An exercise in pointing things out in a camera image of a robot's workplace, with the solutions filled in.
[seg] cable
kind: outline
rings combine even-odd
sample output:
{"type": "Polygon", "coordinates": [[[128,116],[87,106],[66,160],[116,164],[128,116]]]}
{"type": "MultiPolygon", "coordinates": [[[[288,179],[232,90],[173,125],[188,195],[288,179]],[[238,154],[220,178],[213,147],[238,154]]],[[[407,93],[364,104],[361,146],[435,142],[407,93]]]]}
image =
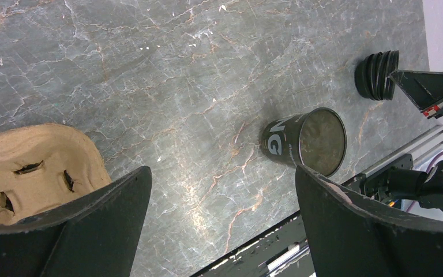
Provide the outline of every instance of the cable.
{"type": "MultiPolygon", "coordinates": [[[[432,159],[432,161],[429,163],[429,166],[427,166],[427,170],[425,172],[429,173],[430,170],[432,170],[432,167],[434,167],[434,165],[436,164],[437,160],[442,156],[443,156],[443,151],[440,152],[439,154],[437,154],[434,157],[434,159],[432,159]]],[[[412,204],[410,204],[410,206],[408,206],[406,212],[410,212],[416,203],[417,203],[417,201],[413,201],[412,204]]]]}

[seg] marble surface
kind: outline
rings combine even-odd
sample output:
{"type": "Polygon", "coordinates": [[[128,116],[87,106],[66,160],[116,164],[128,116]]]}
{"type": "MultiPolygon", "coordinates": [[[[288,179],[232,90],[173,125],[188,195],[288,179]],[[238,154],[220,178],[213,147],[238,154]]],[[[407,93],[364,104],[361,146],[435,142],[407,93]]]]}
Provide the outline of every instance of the marble surface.
{"type": "Polygon", "coordinates": [[[132,276],[188,276],[298,209],[294,169],[259,148],[269,121],[337,111],[337,182],[434,124],[400,91],[357,94],[355,65],[386,50],[428,69],[422,1],[3,0],[0,132],[64,123],[112,179],[150,166],[132,276]]]}

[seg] black cup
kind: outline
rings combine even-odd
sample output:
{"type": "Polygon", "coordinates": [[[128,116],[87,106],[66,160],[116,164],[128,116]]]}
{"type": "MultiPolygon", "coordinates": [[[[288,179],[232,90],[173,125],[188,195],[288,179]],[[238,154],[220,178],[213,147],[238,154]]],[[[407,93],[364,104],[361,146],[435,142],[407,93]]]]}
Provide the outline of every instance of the black cup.
{"type": "Polygon", "coordinates": [[[271,122],[262,132],[263,153],[274,162],[305,165],[329,177],[346,154],[346,129],[329,108],[271,122]]]}

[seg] gray marble table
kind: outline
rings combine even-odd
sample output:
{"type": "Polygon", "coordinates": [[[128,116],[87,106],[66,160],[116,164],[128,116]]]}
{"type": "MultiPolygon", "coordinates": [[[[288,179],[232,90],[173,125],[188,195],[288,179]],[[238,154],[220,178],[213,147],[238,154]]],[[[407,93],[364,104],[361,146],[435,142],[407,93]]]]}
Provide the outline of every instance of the gray marble table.
{"type": "Polygon", "coordinates": [[[188,276],[298,209],[294,169],[258,134],[337,111],[337,182],[428,130],[402,92],[361,98],[356,63],[400,50],[427,70],[422,1],[3,0],[0,132],[85,132],[113,179],[147,165],[153,191],[132,276],[188,276]]]}

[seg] gray countertop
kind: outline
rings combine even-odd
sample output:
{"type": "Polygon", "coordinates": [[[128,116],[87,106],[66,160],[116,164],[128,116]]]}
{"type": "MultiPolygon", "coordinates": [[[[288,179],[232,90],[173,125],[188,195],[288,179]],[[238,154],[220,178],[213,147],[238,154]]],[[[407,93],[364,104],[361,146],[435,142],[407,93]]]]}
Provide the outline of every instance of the gray countertop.
{"type": "Polygon", "coordinates": [[[150,166],[132,276],[188,276],[298,209],[294,169],[264,157],[269,121],[342,117],[343,181],[428,130],[396,91],[361,98],[354,68],[400,50],[427,70],[422,1],[0,1],[0,132],[86,133],[112,179],[150,166]]]}

